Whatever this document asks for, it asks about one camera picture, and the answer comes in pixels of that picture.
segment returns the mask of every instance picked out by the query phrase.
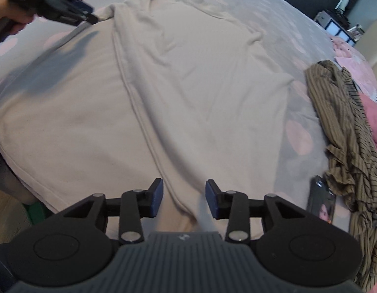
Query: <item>hand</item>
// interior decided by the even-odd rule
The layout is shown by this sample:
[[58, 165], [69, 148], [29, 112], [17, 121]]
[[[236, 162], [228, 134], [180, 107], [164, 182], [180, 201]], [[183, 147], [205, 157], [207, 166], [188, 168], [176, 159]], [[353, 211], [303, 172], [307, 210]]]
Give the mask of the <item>hand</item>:
[[7, 17], [17, 22], [9, 32], [11, 35], [19, 33], [27, 24], [33, 21], [33, 15], [8, 0], [0, 0], [0, 19]]

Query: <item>brown striped garment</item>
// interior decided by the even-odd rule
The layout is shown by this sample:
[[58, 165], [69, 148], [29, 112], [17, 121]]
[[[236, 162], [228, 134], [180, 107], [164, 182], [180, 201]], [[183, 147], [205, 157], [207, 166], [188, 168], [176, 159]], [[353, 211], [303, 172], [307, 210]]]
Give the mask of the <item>brown striped garment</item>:
[[377, 150], [358, 91], [347, 69], [331, 61], [305, 72], [308, 93], [328, 138], [328, 186], [351, 211], [350, 234], [363, 251], [354, 280], [364, 291], [377, 281]]

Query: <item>metal screw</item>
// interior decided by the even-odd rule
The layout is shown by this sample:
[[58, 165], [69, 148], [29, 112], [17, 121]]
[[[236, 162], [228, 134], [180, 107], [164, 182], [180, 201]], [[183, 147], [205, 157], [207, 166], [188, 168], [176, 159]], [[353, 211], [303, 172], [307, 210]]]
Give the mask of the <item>metal screw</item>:
[[141, 235], [135, 231], [126, 231], [122, 233], [121, 238], [127, 242], [134, 242], [141, 238]]
[[235, 230], [229, 233], [229, 238], [234, 241], [244, 241], [248, 238], [248, 234], [243, 230]]

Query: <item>white logo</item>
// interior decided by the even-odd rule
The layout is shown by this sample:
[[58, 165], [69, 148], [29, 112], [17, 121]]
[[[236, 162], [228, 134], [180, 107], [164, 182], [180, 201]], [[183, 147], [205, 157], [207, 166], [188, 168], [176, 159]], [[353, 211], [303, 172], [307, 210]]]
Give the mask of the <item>white logo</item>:
[[188, 234], [183, 234], [183, 235], [180, 235], [179, 236], [179, 239], [181, 240], [181, 241], [186, 241], [187, 239], [189, 239], [190, 238], [190, 236], [188, 235]]

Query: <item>wooden floor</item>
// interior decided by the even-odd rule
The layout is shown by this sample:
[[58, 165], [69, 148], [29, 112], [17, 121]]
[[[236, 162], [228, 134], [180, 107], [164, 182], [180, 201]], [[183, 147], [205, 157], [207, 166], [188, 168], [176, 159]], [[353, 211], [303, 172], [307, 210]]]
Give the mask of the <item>wooden floor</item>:
[[29, 226], [23, 205], [0, 191], [0, 243], [10, 242], [16, 234]]

